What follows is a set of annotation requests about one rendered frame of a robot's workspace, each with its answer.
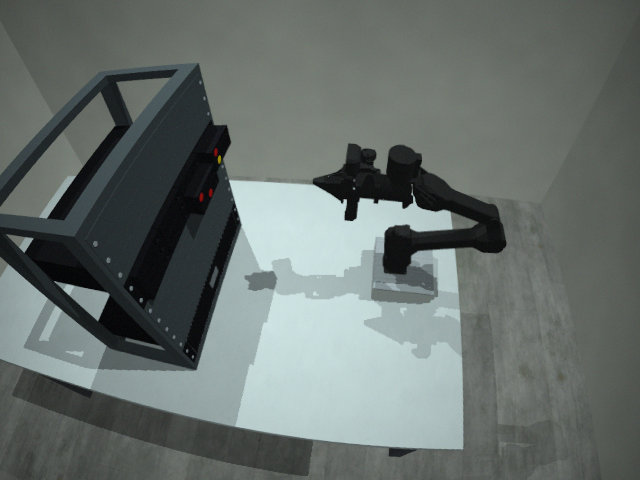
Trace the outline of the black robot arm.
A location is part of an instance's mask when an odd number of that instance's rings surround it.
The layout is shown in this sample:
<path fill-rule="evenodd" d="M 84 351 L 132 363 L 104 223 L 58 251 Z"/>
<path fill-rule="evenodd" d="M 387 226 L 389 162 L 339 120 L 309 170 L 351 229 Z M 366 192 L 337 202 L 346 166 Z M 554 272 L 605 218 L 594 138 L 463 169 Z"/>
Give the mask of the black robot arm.
<path fill-rule="evenodd" d="M 443 179 L 420 167 L 421 163 L 422 155 L 405 145 L 390 148 L 383 200 L 404 201 L 405 209 L 413 203 L 414 195 L 422 209 L 447 210 L 479 223 L 472 228 L 422 232 L 410 229 L 407 224 L 389 227 L 384 236 L 384 273 L 406 275 L 410 256 L 417 251 L 473 247 L 483 253 L 501 252 L 506 247 L 506 238 L 496 205 L 452 189 Z"/>

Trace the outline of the dark grey server rack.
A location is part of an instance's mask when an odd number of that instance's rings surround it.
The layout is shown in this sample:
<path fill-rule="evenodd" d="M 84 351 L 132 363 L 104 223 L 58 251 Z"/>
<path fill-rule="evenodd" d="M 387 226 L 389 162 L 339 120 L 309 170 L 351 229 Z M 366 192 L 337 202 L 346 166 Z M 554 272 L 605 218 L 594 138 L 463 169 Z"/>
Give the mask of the dark grey server rack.
<path fill-rule="evenodd" d="M 116 82 L 157 78 L 133 123 Z M 242 226 L 199 63 L 99 72 L 0 175 L 0 206 L 99 92 L 116 126 L 47 218 L 0 214 L 0 257 L 110 349 L 197 370 Z M 54 281 L 107 291 L 99 320 Z"/>

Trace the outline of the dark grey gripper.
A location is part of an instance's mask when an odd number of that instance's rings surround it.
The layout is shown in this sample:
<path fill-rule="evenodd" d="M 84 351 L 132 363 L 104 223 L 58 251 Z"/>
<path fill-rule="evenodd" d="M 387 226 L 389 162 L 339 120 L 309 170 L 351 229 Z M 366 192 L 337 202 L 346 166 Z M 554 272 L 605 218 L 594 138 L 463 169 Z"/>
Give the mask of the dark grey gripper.
<path fill-rule="evenodd" d="M 357 144 L 348 143 L 346 164 L 335 173 L 313 179 L 315 186 L 328 192 L 340 200 L 342 204 L 344 199 L 347 200 L 345 221 L 357 219 L 357 206 L 360 198 L 374 199 L 375 204 L 378 204 L 378 201 L 384 198 L 385 174 L 381 174 L 381 170 L 377 170 L 376 173 L 362 172 L 360 170 L 359 157 L 361 161 L 361 147 Z M 356 183 L 353 182 L 354 179 Z M 352 187 L 356 187 L 355 190 Z"/>

